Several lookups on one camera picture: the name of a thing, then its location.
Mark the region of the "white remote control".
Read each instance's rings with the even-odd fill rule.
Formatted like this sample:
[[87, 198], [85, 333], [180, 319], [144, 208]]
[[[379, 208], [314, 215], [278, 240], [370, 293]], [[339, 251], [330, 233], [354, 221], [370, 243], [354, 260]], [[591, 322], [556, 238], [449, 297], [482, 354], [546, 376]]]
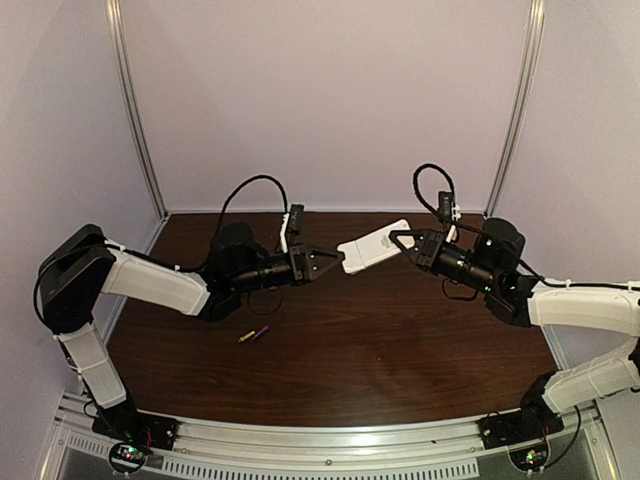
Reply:
[[410, 229], [406, 219], [399, 219], [367, 235], [339, 244], [337, 251], [344, 256], [341, 262], [343, 271], [355, 275], [399, 255], [401, 249], [391, 241], [390, 233]]

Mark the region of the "gold AAA battery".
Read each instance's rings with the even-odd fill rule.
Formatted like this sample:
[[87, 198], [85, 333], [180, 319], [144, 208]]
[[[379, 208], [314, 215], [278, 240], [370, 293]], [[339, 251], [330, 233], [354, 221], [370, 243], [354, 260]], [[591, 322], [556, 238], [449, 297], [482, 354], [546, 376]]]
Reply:
[[246, 333], [245, 335], [242, 335], [239, 339], [238, 339], [238, 343], [239, 344], [243, 344], [249, 340], [251, 340], [254, 336], [255, 336], [256, 332], [255, 331], [250, 331], [248, 333]]

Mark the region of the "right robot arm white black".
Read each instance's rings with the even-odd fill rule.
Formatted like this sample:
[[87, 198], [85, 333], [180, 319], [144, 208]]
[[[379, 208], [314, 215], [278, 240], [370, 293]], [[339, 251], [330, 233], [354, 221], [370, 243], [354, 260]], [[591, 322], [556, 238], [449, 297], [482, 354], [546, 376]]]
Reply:
[[500, 321], [520, 327], [573, 326], [626, 335], [612, 351], [539, 377], [523, 396], [521, 426], [542, 428], [583, 402], [639, 386], [639, 285], [551, 281], [522, 273], [524, 236], [508, 221], [489, 218], [471, 250], [444, 232], [394, 230], [389, 238], [419, 269], [480, 293]]

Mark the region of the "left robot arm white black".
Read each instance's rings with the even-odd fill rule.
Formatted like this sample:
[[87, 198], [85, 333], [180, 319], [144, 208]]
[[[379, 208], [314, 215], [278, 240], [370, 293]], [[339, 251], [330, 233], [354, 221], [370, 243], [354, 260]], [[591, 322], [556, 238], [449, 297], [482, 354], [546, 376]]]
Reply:
[[296, 243], [271, 253], [244, 222], [224, 226], [211, 240], [204, 262], [193, 268], [165, 264], [107, 239], [87, 224], [39, 267], [34, 310], [70, 357], [97, 410], [125, 436], [139, 416], [101, 335], [93, 323], [100, 295], [118, 295], [183, 315], [219, 321], [242, 304], [243, 295], [311, 283], [345, 258], [337, 250]]

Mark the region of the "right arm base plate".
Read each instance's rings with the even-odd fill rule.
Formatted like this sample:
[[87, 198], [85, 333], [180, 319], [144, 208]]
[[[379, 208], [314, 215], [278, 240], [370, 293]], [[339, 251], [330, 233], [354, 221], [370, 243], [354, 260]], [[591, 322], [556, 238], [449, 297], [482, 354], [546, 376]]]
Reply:
[[486, 450], [542, 439], [564, 429], [559, 416], [540, 420], [521, 410], [503, 414], [492, 412], [476, 424]]

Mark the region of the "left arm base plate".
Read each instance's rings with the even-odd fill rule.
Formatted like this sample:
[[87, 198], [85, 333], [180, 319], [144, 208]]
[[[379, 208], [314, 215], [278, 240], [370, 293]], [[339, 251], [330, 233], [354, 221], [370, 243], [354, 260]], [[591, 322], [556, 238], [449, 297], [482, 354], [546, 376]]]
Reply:
[[177, 428], [175, 418], [137, 410], [100, 411], [91, 426], [94, 433], [111, 439], [167, 451], [173, 449]]

